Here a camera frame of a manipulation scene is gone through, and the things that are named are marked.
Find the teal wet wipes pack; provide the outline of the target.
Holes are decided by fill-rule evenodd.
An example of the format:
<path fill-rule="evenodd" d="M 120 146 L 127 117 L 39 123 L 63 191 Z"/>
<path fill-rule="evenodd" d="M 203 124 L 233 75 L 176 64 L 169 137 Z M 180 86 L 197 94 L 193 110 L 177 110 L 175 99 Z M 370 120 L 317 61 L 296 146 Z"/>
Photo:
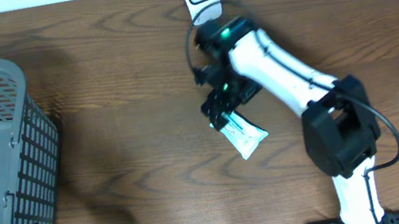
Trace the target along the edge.
<path fill-rule="evenodd" d="M 268 132 L 249 122 L 237 111 L 224 113 L 222 117 L 227 123 L 218 131 L 230 141 L 244 160 L 248 160 L 260 142 L 268 136 Z"/>

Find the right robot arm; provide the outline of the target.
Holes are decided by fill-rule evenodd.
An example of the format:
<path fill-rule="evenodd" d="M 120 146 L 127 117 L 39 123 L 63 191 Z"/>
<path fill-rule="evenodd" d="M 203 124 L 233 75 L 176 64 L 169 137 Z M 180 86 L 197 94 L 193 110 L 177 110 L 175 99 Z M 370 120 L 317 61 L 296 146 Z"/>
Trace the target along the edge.
<path fill-rule="evenodd" d="M 332 178 L 342 223 L 383 221 L 373 179 L 381 131 L 361 81 L 351 75 L 339 80 L 302 63 L 242 16 L 225 25 L 204 23 L 194 40 L 211 59 L 192 71 L 198 84 L 212 88 L 201 106 L 211 127 L 249 157 L 264 132 L 237 109 L 268 90 L 301 119 L 307 156 Z"/>

